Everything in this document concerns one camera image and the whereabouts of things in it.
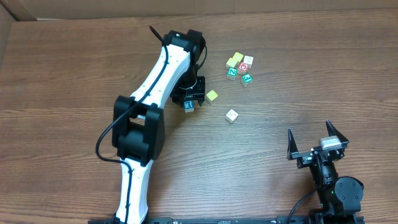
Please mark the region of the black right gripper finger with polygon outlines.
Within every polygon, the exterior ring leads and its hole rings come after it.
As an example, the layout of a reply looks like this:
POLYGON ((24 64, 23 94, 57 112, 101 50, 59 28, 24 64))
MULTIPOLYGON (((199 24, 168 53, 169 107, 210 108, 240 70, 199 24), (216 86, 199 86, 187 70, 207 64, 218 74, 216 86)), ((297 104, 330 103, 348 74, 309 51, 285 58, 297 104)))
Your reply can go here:
POLYGON ((329 136, 336 136, 340 142, 342 146, 347 146, 349 143, 349 140, 342 135, 332 124, 332 122, 328 119, 326 120, 326 128, 328 131, 329 136))
POLYGON ((288 129, 288 148, 287 148, 287 159, 289 161, 296 159, 298 156, 299 150, 297 149, 297 145, 294 139, 294 135, 292 130, 288 129))

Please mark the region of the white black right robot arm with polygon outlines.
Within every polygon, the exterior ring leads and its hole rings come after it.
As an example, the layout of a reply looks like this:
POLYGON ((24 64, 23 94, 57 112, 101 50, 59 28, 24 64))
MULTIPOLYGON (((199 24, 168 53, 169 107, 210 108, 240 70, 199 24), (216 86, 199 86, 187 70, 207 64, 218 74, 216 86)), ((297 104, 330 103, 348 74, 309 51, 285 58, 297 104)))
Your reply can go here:
POLYGON ((328 136, 308 152, 299 152, 294 135, 288 129, 287 159, 297 161, 299 169, 308 167, 315 189, 304 195, 291 209, 284 223, 364 223, 361 211, 364 184, 350 176, 339 176, 334 162, 345 156, 349 140, 326 121, 328 136), (295 216, 299 205, 313 194, 318 194, 321 207, 311 209, 307 216, 295 216))

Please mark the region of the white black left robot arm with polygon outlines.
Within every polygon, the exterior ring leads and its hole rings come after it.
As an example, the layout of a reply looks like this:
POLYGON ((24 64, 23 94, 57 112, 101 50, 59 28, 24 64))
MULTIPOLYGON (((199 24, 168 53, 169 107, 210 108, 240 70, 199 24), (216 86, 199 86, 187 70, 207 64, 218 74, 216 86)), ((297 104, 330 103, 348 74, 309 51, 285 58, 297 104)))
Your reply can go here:
POLYGON ((144 223, 149 211, 150 170, 165 142, 164 108, 168 100, 194 110, 205 101, 200 56, 207 55, 199 31, 171 30, 160 38, 161 52, 141 86, 129 97, 119 96, 113 109, 112 145, 122 168, 121 199, 111 223, 144 223))

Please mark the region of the blue letter block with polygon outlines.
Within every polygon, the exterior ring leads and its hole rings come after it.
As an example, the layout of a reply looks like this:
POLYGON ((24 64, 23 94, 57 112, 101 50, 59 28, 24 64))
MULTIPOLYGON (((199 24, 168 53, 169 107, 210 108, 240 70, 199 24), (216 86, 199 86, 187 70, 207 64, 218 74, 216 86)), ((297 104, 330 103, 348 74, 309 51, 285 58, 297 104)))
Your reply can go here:
POLYGON ((193 112, 195 110, 193 100, 184 101, 183 107, 186 113, 193 112))

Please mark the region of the white pattern block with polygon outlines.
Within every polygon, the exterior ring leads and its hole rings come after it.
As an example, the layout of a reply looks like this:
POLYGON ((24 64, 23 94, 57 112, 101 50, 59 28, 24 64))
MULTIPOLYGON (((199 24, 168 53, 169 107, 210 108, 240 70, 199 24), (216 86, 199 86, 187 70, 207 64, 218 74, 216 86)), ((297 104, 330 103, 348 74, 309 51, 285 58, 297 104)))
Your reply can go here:
POLYGON ((226 118, 231 124, 233 124, 233 123, 237 120, 238 116, 239 116, 239 114, 238 114, 235 110, 230 109, 230 110, 226 113, 225 118, 226 118))

